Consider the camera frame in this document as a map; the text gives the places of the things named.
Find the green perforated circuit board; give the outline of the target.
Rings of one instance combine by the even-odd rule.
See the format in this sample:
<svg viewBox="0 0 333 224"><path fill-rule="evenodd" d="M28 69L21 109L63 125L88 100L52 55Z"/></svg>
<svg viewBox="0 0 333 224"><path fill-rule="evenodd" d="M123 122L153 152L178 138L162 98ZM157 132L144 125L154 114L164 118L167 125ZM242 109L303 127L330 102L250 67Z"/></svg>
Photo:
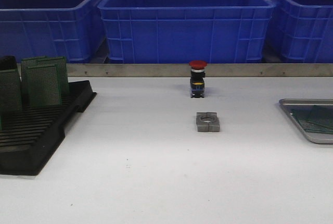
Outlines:
<svg viewBox="0 0 333 224"><path fill-rule="evenodd" d="M53 107L62 104L60 82L55 65L29 66L27 82L31 107Z"/></svg>
<svg viewBox="0 0 333 224"><path fill-rule="evenodd" d="M60 85L60 91L62 96L68 96L70 94L68 74L67 74L67 63L66 58L63 56L59 57L42 57L37 59L38 65L55 65L57 68L57 77Z"/></svg>
<svg viewBox="0 0 333 224"><path fill-rule="evenodd" d="M308 122L310 110L292 109L291 114L305 132L332 134L332 129Z"/></svg>
<svg viewBox="0 0 333 224"><path fill-rule="evenodd" d="M46 58L47 56L37 56L37 57L30 57L30 58L24 58L21 61L21 78L22 80L26 78L27 76L27 69L29 66L36 66L37 61L42 58Z"/></svg>
<svg viewBox="0 0 333 224"><path fill-rule="evenodd" d="M332 108L314 105L306 120L310 123L332 129Z"/></svg>
<svg viewBox="0 0 333 224"><path fill-rule="evenodd" d="M1 70L1 112L22 111L18 69Z"/></svg>

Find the black slotted board rack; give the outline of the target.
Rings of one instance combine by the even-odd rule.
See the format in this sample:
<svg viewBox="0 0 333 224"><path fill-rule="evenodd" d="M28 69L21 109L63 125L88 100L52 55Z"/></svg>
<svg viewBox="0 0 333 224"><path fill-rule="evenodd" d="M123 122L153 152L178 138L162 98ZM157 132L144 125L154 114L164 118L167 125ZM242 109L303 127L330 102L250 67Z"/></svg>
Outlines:
<svg viewBox="0 0 333 224"><path fill-rule="evenodd" d="M88 80L69 82L70 94L62 104L34 108L29 104L27 76L15 57L1 57L1 70L18 69L22 111L1 112L1 174L38 175L65 138L65 125L75 113L82 113L96 96Z"/></svg>

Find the silver metal tray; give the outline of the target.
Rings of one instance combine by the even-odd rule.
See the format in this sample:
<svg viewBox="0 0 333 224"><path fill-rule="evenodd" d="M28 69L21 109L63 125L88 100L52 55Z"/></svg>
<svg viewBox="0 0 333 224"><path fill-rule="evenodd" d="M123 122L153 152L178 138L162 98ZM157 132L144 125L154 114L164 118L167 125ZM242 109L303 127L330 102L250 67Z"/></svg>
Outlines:
<svg viewBox="0 0 333 224"><path fill-rule="evenodd" d="M314 105L332 108L331 99L281 99L279 103L282 110L308 141L316 144L332 144L332 134L305 132L291 114L292 109L311 110Z"/></svg>

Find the red emergency stop button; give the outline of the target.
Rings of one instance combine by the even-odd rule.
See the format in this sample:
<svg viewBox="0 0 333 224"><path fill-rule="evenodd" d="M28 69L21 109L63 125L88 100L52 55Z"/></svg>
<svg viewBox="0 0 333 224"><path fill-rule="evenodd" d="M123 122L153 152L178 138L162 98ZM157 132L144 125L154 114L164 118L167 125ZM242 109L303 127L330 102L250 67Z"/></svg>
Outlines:
<svg viewBox="0 0 333 224"><path fill-rule="evenodd" d="M203 60L192 60L189 62L191 67L190 88L191 98L204 98L204 78L206 77L205 67L207 63Z"/></svg>

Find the grey split clamp block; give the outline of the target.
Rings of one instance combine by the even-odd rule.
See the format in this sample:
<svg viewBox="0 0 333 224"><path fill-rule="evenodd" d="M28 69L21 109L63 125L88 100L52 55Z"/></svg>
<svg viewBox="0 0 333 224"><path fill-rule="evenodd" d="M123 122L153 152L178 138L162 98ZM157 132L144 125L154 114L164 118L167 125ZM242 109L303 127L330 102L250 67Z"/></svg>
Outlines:
<svg viewBox="0 0 333 224"><path fill-rule="evenodd" d="M220 132L220 121L215 112L196 113L196 126L198 132Z"/></svg>

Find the blue plastic bin centre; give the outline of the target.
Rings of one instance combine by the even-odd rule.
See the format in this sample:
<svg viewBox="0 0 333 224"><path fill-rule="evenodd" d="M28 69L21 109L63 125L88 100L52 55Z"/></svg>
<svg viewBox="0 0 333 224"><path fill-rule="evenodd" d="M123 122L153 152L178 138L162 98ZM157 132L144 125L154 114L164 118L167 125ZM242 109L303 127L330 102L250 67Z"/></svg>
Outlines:
<svg viewBox="0 0 333 224"><path fill-rule="evenodd" d="M259 63L270 0L102 0L109 58L121 64Z"/></svg>

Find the blue plastic bin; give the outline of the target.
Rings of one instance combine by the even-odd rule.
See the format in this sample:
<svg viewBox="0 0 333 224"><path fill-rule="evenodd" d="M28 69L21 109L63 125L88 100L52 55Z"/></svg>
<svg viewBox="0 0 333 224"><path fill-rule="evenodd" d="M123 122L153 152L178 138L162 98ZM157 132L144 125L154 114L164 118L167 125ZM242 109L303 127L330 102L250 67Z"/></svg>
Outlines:
<svg viewBox="0 0 333 224"><path fill-rule="evenodd" d="M1 0L1 55L87 63L104 41L102 0Z"/></svg>
<svg viewBox="0 0 333 224"><path fill-rule="evenodd" d="M102 0L109 58L121 64L259 63L270 0Z"/></svg>
<svg viewBox="0 0 333 224"><path fill-rule="evenodd" d="M332 0L272 0L266 42L285 63L332 62Z"/></svg>

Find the blue plastic bin left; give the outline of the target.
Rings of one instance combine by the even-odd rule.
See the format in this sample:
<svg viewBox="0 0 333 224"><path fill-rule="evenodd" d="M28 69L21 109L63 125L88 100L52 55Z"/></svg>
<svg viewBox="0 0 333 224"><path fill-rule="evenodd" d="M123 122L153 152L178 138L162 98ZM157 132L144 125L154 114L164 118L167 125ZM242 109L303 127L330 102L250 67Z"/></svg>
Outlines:
<svg viewBox="0 0 333 224"><path fill-rule="evenodd" d="M102 0L1 0L1 55L87 63L104 41Z"/></svg>

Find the blue plastic bin right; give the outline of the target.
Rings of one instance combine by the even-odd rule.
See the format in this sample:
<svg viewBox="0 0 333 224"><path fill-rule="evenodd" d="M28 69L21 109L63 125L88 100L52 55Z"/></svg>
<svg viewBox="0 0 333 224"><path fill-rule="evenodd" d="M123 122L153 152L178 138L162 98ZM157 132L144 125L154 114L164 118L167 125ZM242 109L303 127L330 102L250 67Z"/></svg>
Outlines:
<svg viewBox="0 0 333 224"><path fill-rule="evenodd" d="M332 0L272 0L266 42L285 63L332 62Z"/></svg>

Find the metal rail strip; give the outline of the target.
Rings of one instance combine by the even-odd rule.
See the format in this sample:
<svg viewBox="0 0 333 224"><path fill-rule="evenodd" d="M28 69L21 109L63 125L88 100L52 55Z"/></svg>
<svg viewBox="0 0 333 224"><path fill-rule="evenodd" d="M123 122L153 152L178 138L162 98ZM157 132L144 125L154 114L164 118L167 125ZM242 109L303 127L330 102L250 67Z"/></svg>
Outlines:
<svg viewBox="0 0 333 224"><path fill-rule="evenodd" d="M332 77L332 64L209 64L212 77ZM69 77L189 77L188 64L68 64Z"/></svg>

